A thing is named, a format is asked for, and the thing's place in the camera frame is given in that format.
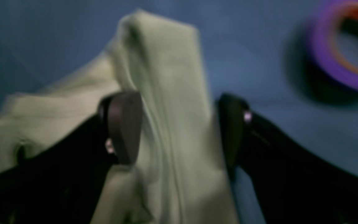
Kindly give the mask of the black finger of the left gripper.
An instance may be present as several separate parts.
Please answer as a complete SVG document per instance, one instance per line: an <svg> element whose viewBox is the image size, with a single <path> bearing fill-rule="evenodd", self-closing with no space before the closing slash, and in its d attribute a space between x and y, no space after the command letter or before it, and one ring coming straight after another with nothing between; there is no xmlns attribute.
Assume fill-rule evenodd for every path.
<svg viewBox="0 0 358 224"><path fill-rule="evenodd" d="M217 102L229 169L251 178L268 224L358 224L358 177L305 150L231 94Z"/></svg>
<svg viewBox="0 0 358 224"><path fill-rule="evenodd" d="M0 173L0 224L89 224L106 175L135 164L143 103L138 91L103 98L98 111L32 159Z"/></svg>

